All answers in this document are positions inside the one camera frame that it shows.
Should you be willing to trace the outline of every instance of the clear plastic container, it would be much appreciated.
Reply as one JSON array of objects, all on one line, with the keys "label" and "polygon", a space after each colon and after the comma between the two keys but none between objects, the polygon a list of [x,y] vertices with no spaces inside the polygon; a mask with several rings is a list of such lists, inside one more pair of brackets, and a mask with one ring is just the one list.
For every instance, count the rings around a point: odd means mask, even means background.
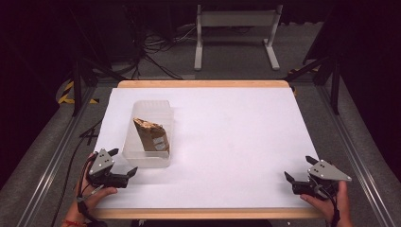
[{"label": "clear plastic container", "polygon": [[[168,143],[167,151],[145,151],[133,123],[134,117],[163,126]],[[167,100],[140,100],[133,104],[132,115],[123,147],[123,156],[131,166],[138,167],[168,167],[172,147],[174,114]]]}]

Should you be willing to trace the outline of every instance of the metal stand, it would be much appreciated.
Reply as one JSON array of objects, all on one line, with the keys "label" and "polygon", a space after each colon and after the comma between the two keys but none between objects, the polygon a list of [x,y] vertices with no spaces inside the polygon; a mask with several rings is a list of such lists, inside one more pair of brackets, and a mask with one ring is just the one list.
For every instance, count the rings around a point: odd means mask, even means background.
[{"label": "metal stand", "polygon": [[197,32],[198,41],[195,53],[195,70],[201,70],[201,58],[203,51],[203,40],[201,38],[201,28],[203,26],[270,26],[268,39],[263,40],[266,47],[270,64],[273,70],[279,70],[277,58],[275,57],[272,43],[275,32],[280,21],[283,6],[280,5],[276,10],[259,11],[201,11],[198,5]]},{"label": "metal stand", "polygon": [[323,86],[332,75],[331,84],[331,97],[330,104],[333,108],[335,114],[339,114],[338,102],[339,102],[339,88],[340,88],[340,60],[339,57],[325,57],[316,60],[300,70],[291,70],[288,76],[283,78],[283,80],[290,82],[301,75],[312,71],[314,68],[320,66],[318,72],[316,73],[313,82],[315,85]]},{"label": "metal stand", "polygon": [[113,70],[100,65],[99,63],[86,59],[79,58],[76,60],[74,65],[74,97],[75,97],[75,109],[73,116],[77,115],[80,108],[82,107],[82,81],[87,87],[95,87],[97,85],[97,78],[93,72],[96,69],[103,74],[114,78],[117,81],[125,80],[126,78],[115,73]]}]

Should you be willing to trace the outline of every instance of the hand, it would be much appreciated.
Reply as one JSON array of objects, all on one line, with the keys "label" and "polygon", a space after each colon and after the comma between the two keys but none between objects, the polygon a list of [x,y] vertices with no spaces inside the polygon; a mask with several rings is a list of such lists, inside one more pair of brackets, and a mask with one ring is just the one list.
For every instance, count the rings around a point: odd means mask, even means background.
[{"label": "hand", "polygon": [[[308,202],[316,209],[323,213],[324,219],[331,223],[334,215],[334,207],[331,200],[321,201],[317,198],[311,197],[309,195],[301,195],[302,200]],[[350,216],[350,204],[348,199],[348,189],[347,183],[344,181],[339,182],[339,192],[337,193],[337,208],[340,211],[340,221],[338,227],[352,226],[351,216]]]},{"label": "hand", "polygon": [[[85,169],[85,175],[83,176],[83,181],[82,181],[82,188],[81,190],[83,191],[82,194],[83,196],[88,196],[93,192],[96,188],[91,186],[88,181],[86,180],[86,172],[88,170],[88,167]],[[76,184],[75,187],[75,197],[78,195],[78,185],[79,185],[79,180]],[[117,193],[117,188],[115,187],[106,187],[98,190],[94,195],[90,196],[85,200],[85,205],[88,208],[88,212],[91,213],[91,211],[97,206],[97,204],[105,197],[116,194]],[[77,201],[73,201],[71,203],[70,209],[68,210],[65,219],[74,221],[74,222],[79,222],[83,223],[85,222],[85,216],[83,216],[79,210],[78,210],[78,204]]]}]

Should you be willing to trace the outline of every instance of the cable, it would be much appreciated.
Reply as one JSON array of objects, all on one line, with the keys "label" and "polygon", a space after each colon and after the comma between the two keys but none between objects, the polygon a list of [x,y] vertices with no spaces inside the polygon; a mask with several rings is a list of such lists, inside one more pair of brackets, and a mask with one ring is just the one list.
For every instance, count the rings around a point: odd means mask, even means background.
[{"label": "cable", "polygon": [[70,163],[69,163],[69,165],[68,165],[67,174],[66,174],[66,176],[65,176],[64,186],[63,186],[63,188],[62,188],[62,192],[61,192],[61,197],[60,197],[60,200],[59,200],[59,204],[58,204],[58,206],[57,206],[56,213],[54,214],[54,217],[53,217],[53,220],[52,220],[50,226],[54,226],[54,224],[55,224],[55,222],[56,222],[56,219],[57,219],[57,215],[59,214],[60,207],[61,207],[61,204],[62,204],[62,199],[64,198],[65,189],[66,189],[67,183],[68,183],[68,178],[69,178],[69,176],[70,176],[71,166],[72,166],[72,164],[73,164],[74,157],[75,157],[75,155],[77,154],[78,148],[79,148],[80,144],[82,144],[82,142],[83,142],[83,140],[86,138],[86,136],[92,131],[92,129],[94,129],[98,124],[100,124],[101,121],[102,121],[102,120],[99,120],[93,127],[91,127],[91,129],[89,129],[88,131],[86,131],[86,132],[83,133],[82,138],[79,140],[79,142],[78,142],[78,144],[77,144],[77,146],[76,146],[76,148],[75,148],[75,150],[74,150],[74,152],[73,152],[73,155],[72,155],[72,157],[71,157],[71,159],[70,159]]},{"label": "cable", "polygon": [[82,29],[82,27],[81,27],[81,25],[80,25],[80,23],[79,23],[79,21],[78,21],[78,19],[77,19],[77,16],[76,16],[75,13],[71,10],[70,7],[68,7],[68,9],[69,9],[71,15],[73,16],[74,21],[77,23],[77,26],[78,26],[80,32],[82,33],[83,37],[85,38],[86,42],[88,43],[88,45],[91,46],[91,49],[92,49],[92,51],[94,52],[95,57],[97,58],[98,61],[101,61],[101,60],[100,60],[100,57],[97,55],[97,53],[96,53],[96,51],[95,51],[95,48],[92,46],[91,41],[89,40],[88,36],[87,36],[87,35],[85,34],[85,32],[83,31],[83,29]]},{"label": "cable", "polygon": [[149,55],[145,55],[145,60],[149,61],[153,64],[155,64],[156,66],[158,66],[163,72],[165,72],[168,76],[174,78],[174,79],[183,79],[182,77],[180,77],[179,75],[175,74],[174,72],[172,72],[171,70],[165,68],[162,65],[159,65],[153,58],[151,58]]},{"label": "cable", "polygon": [[162,52],[166,52],[169,49],[171,49],[172,47],[174,47],[177,44],[182,44],[184,42],[186,42],[187,40],[194,40],[196,41],[196,39],[192,39],[189,38],[189,36],[192,35],[192,33],[194,33],[196,29],[196,26],[193,25],[189,30],[187,30],[184,35],[177,35],[176,37],[173,38],[172,42],[168,42],[166,41],[163,37],[157,35],[157,34],[149,34],[148,36],[146,36],[145,42],[144,42],[144,49],[146,50],[146,52],[148,54],[155,54],[159,51]]},{"label": "cable", "polygon": [[[134,69],[136,67],[136,65],[137,65],[136,63],[132,63],[132,64],[130,64],[129,66],[127,66],[125,68],[122,68],[122,69],[119,69],[119,70],[116,70],[116,71],[113,71],[113,72],[116,73],[116,74],[119,74],[119,75],[126,74],[126,73],[130,72],[132,69]],[[106,78],[106,77],[109,76],[108,74],[104,74],[104,73],[101,73],[101,72],[98,73],[98,72],[94,71],[94,73],[96,73],[99,77],[103,77],[103,78]]]},{"label": "cable", "polygon": [[83,168],[82,168],[82,170],[80,171],[77,198],[83,198],[83,191],[82,191],[83,177],[85,176],[85,171],[86,171],[86,168],[88,167],[89,163],[92,162],[94,159],[95,159],[94,156],[89,157],[89,158],[85,161],[85,164],[83,165]]},{"label": "cable", "polygon": [[138,59],[138,61],[136,63],[135,70],[132,73],[131,80],[134,79],[133,77],[135,76],[136,73],[138,73],[137,79],[139,79],[139,76],[141,76],[141,73],[139,72],[139,59]]},{"label": "cable", "polygon": [[82,193],[86,190],[86,188],[88,188],[89,187],[89,184],[88,185],[86,185],[83,189],[82,189]]},{"label": "cable", "polygon": [[340,220],[340,211],[339,211],[339,208],[337,207],[337,202],[324,188],[321,187],[321,190],[324,193],[324,195],[326,195],[333,203],[334,214],[333,214],[333,219],[331,220],[330,226],[336,227]]}]

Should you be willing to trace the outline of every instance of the white tabletop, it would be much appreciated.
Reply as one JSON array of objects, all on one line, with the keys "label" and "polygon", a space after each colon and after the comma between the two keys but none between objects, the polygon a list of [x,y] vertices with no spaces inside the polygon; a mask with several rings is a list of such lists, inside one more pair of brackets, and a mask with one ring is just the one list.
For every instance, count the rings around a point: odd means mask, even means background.
[{"label": "white tabletop", "polygon": [[95,148],[120,149],[113,173],[132,168],[121,151],[138,100],[169,101],[171,165],[138,169],[98,211],[310,207],[284,176],[305,181],[318,158],[289,87],[115,88]]}]

